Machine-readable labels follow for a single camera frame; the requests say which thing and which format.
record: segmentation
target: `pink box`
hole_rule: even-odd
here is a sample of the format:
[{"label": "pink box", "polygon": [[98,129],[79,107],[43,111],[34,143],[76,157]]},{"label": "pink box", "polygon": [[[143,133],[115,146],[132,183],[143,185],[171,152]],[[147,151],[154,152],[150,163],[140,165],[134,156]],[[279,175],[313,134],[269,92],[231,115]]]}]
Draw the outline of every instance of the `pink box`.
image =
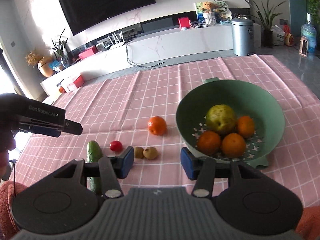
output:
[{"label": "pink box", "polygon": [[188,17],[178,18],[178,21],[179,21],[179,24],[180,24],[180,28],[182,28],[182,27],[190,28],[190,22],[189,22],[189,18]]},{"label": "pink box", "polygon": [[84,80],[81,74],[68,77],[61,82],[61,86],[64,88],[64,90],[67,93],[76,90],[77,88],[81,87],[83,84],[84,84]]},{"label": "pink box", "polygon": [[87,48],[84,52],[81,52],[79,54],[80,59],[85,59],[86,57],[90,57],[98,52],[98,49],[96,46],[92,46],[90,48]]}]

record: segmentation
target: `cucumber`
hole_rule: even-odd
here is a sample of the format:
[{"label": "cucumber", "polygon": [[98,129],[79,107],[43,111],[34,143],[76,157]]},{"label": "cucumber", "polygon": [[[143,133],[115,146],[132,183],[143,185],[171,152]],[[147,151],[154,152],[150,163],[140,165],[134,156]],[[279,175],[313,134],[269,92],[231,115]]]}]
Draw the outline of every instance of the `cucumber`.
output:
[{"label": "cucumber", "polygon": [[[98,162],[103,157],[101,148],[96,141],[90,141],[87,144],[87,162],[94,163]],[[102,195],[101,179],[100,178],[89,178],[89,189],[95,194]]]}]

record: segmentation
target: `wall outlet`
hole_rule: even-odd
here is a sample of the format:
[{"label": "wall outlet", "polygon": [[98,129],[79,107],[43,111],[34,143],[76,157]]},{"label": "wall outlet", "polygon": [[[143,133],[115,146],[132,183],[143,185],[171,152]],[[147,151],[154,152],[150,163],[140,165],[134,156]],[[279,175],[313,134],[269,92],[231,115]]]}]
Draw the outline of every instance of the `wall outlet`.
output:
[{"label": "wall outlet", "polygon": [[280,25],[288,25],[288,20],[280,19]]}]

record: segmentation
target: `green pear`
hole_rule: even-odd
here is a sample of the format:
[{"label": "green pear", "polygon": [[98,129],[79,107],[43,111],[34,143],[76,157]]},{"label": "green pear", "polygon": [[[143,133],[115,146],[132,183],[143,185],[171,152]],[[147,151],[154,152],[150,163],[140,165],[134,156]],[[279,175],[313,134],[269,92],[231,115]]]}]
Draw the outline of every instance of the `green pear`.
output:
[{"label": "green pear", "polygon": [[230,106],[216,105],[207,112],[205,120],[210,130],[220,135],[226,135],[234,130],[237,118]]}]

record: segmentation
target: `dried flower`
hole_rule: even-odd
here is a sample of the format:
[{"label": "dried flower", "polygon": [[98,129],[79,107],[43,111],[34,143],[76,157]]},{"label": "dried flower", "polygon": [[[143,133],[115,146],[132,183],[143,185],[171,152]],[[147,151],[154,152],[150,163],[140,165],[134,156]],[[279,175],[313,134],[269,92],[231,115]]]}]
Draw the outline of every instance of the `dried flower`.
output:
[{"label": "dried flower", "polygon": [[28,55],[26,55],[26,62],[29,64],[29,66],[31,65],[32,67],[34,67],[35,65],[37,65],[39,63],[39,61],[42,59],[43,57],[40,56],[36,50],[31,51]]}]

